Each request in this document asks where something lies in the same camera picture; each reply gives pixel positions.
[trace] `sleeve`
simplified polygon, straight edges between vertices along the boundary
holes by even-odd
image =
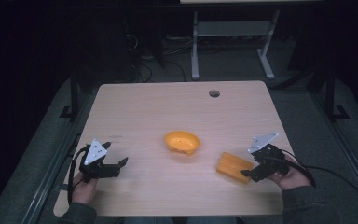
[[[91,224],[94,223],[97,213],[95,209],[83,203],[72,203],[68,211],[63,214],[60,224]]]
[[[282,191],[284,224],[341,223],[341,215],[312,186]]]

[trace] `bowl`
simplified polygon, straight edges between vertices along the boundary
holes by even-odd
[[[185,131],[174,131],[165,135],[165,142],[172,152],[185,153],[187,156],[193,153],[200,146],[199,138],[193,133]]]

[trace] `background desk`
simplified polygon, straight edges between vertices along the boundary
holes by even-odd
[[[212,90],[220,96],[211,97]],[[199,137],[193,156],[167,149],[164,135],[173,130]],[[215,171],[224,151],[251,161],[252,137],[272,132],[280,133],[274,145],[292,151],[261,81],[103,85],[78,148],[94,138],[109,141],[104,163],[129,161],[119,178],[99,181],[91,206],[117,217],[280,214],[274,183],[243,185]],[[67,208],[62,190],[54,213]]]

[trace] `orange box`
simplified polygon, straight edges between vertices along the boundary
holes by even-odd
[[[223,152],[222,158],[220,158],[220,161],[217,164],[216,172],[247,184],[249,183],[250,178],[241,174],[241,170],[252,170],[253,167],[254,165],[251,162],[227,152]]]

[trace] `white metal table frame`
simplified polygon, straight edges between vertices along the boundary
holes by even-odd
[[[197,42],[199,36],[265,36],[262,49],[257,50],[267,79],[275,78],[267,59],[269,44],[275,31],[280,10],[274,11],[270,21],[198,21],[198,11],[194,12],[193,51],[191,53],[191,77],[200,78]]]

